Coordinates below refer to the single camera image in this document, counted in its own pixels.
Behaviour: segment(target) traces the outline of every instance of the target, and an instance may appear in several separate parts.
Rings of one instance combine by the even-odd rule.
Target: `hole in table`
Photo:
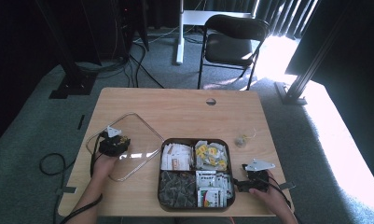
[[[216,100],[213,99],[213,98],[209,98],[206,100],[206,104],[207,105],[215,105],[216,104]]]

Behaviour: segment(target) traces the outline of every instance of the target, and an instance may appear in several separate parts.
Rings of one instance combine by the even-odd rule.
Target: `black tray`
[[[161,166],[163,149],[165,148],[165,146],[167,146],[171,143],[182,144],[182,145],[187,145],[189,147],[192,147],[193,148],[192,156],[193,156],[193,159],[194,159],[193,161],[196,164],[196,153],[195,153],[196,148],[195,148],[195,146],[199,141],[207,141],[207,144],[217,143],[217,144],[220,144],[220,145],[225,147],[227,157],[228,157],[228,161],[227,161],[228,166],[227,166],[226,171],[217,171],[217,172],[230,175],[230,185],[232,187],[232,189],[231,189],[232,197],[227,199],[227,206],[224,206],[224,207],[198,207],[198,190],[195,188],[193,193],[194,193],[194,196],[195,196],[195,199],[196,199],[195,200],[196,203],[193,204],[193,206],[179,206],[179,207],[169,206],[168,204],[165,204],[159,196],[161,174],[163,172],[170,172],[170,173],[173,173],[173,174],[176,174],[176,175],[183,175],[183,176],[194,175],[195,178],[196,178],[196,171],[198,171],[198,170],[196,168],[194,168],[195,166],[191,166],[189,171],[164,171],[164,170],[161,170],[160,166]],[[170,138],[170,139],[167,139],[163,142],[163,144],[161,146],[161,151],[160,151],[159,183],[158,183],[158,200],[159,200],[159,204],[163,208],[163,210],[169,211],[169,212],[188,212],[188,211],[193,211],[193,212],[199,212],[199,211],[202,211],[202,212],[215,212],[215,211],[222,212],[222,211],[227,210],[231,205],[233,205],[233,203],[235,201],[235,197],[236,197],[236,194],[235,194],[235,188],[234,188],[234,183],[233,183],[233,175],[232,175],[232,169],[231,169],[231,164],[230,164],[229,147],[224,141],[222,141],[220,139]]]

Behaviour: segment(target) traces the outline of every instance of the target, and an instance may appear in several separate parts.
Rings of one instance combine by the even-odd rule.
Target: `chair backrest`
[[[238,39],[263,41],[269,34],[267,22],[252,18],[238,18],[227,15],[214,15],[204,24],[204,32],[208,29]]]

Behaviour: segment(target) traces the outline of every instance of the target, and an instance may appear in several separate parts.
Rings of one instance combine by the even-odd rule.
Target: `sunlit floor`
[[[257,79],[265,77],[292,84],[296,76],[285,75],[284,71],[297,46],[298,42],[286,37],[271,36],[259,58]],[[374,209],[374,177],[337,108],[326,93],[326,88],[310,81],[303,96],[307,101],[303,106],[306,115],[326,154],[344,202],[360,203]]]

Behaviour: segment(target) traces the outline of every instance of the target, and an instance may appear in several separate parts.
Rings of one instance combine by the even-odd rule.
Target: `person's arm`
[[[269,178],[269,181],[272,185],[277,185],[271,178]],[[283,195],[273,187],[269,186],[267,192],[262,192],[258,189],[250,189],[250,193],[261,200],[283,224],[298,224],[294,213],[291,208],[288,207]]]
[[[94,163],[94,170],[90,183],[88,184],[87,188],[76,204],[76,207],[74,207],[73,212],[99,199],[100,195],[103,192],[105,181],[114,169],[114,164],[117,159],[117,157],[108,157],[105,155],[101,155],[98,157],[98,159]],[[67,221],[67,224],[96,223],[97,210],[98,204],[76,215],[75,217],[72,217]]]

